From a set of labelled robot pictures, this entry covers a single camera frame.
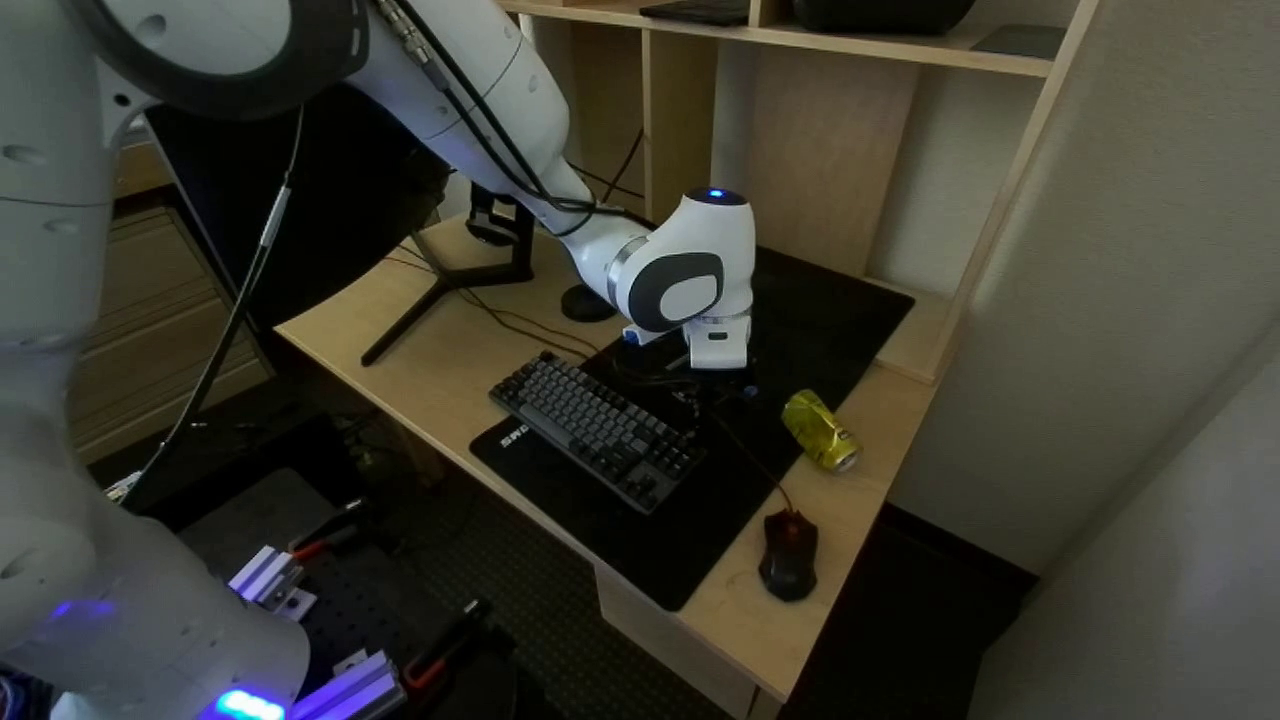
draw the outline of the wooden desk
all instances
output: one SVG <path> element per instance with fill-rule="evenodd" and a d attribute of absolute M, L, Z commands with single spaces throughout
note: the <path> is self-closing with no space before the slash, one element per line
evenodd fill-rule
<path fill-rule="evenodd" d="M 451 258 L 492 255 L 465 235 L 465 222 L 428 230 L 431 248 L 455 248 Z M 412 244 L 361 274 L 327 302 L 281 324 L 281 335 L 352 384 L 377 407 L 395 415 L 409 430 L 445 450 L 455 466 L 562 535 L 595 566 L 599 612 L 639 648 L 661 656 L 673 672 L 713 697 L 725 710 L 750 715 L 792 697 L 800 666 L 844 588 L 851 561 L 903 464 L 903 450 L 932 405 L 938 384 L 922 378 L 897 357 L 922 357 L 911 344 L 928 331 L 938 311 L 917 302 L 873 371 L 844 401 L 839 419 L 862 437 L 866 459 L 851 476 L 826 476 L 796 459 L 785 476 L 796 507 L 820 529 L 818 592 L 800 605 L 782 605 L 761 588 L 757 563 L 765 552 L 765 515 L 782 507 L 772 494 L 722 557 L 684 612 L 661 612 L 625 576 L 572 539 L 554 515 L 527 503 L 467 443 L 500 419 L 489 389 L 545 350 L 545 344 L 500 328 L 483 309 L 449 296 L 426 316 L 377 367 L 361 367 L 361 350 L 431 283 Z M 511 288 L 483 288 L 483 302 L 535 316 L 540 324 L 603 347 L 620 324 L 562 318 L 562 288 L 572 283 L 569 258 L 554 240 L 535 240 L 535 280 Z"/>

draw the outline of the wooden cabinet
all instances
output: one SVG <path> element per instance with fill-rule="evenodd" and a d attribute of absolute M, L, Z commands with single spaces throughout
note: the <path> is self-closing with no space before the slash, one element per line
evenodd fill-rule
<path fill-rule="evenodd" d="M 199 258 L 153 149 L 124 151 L 108 235 L 100 324 L 74 378 L 74 443 L 85 464 L 164 430 L 186 407 L 228 318 L 228 296 Z M 251 335 L 239 335 L 209 405 L 268 378 Z"/>
<path fill-rule="evenodd" d="M 886 344 L 877 367 L 839 405 L 862 430 L 866 464 L 851 483 L 792 466 L 789 493 L 826 529 L 826 576 L 844 580 L 866 533 L 932 407 L 960 318 L 990 267 L 1010 204 L 1034 165 L 1043 121 L 1101 7 L 1079 0 L 1058 55 L 992 52 L 990 33 L 951 35 L 820 35 L 796 26 L 789 0 L 754 0 L 743 26 L 705 26 L 639 16 L 643 0 L 508 0 L 523 16 L 572 107 L 572 165 L 612 187 L 616 204 L 666 219 L 689 187 L 741 187 L 761 219 L 761 244 L 873 274 L 886 250 L 881 214 L 894 196 L 925 71 L 983 71 L 1040 82 L 992 209 L 951 274 L 951 288 L 911 293 L 917 309 Z M 775 607 L 741 592 L 761 547 L 737 543 L 705 592 L 666 617 L 599 580 L 599 612 L 708 691 L 725 710 L 754 715 L 796 686 L 833 605 L 818 595 Z"/>

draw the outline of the stand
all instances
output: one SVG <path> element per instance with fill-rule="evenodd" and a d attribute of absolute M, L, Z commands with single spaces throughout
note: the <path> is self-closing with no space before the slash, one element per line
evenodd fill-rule
<path fill-rule="evenodd" d="M 431 262 L 436 283 L 377 344 L 367 344 L 367 350 L 361 357 L 365 367 L 377 364 L 442 296 L 449 296 L 455 288 L 531 280 L 531 214 L 521 204 L 474 183 L 467 230 L 489 244 L 508 244 L 511 258 L 451 271 L 451 267 L 445 267 L 445 258 L 428 244 L 417 244 L 426 250 L 426 258 Z"/>

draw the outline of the yellow object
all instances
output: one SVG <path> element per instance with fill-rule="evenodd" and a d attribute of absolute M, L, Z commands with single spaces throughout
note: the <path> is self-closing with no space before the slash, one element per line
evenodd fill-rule
<path fill-rule="evenodd" d="M 818 466 L 848 473 L 855 464 L 862 449 L 851 430 L 837 422 L 833 407 L 814 389 L 789 396 L 785 422 Z"/>

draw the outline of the black keyboard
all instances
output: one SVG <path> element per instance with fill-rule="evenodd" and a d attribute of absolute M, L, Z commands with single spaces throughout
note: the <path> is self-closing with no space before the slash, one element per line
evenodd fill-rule
<path fill-rule="evenodd" d="M 492 401 L 562 449 L 639 515 L 653 515 L 705 459 L 684 430 L 583 367 L 535 357 L 492 389 Z"/>

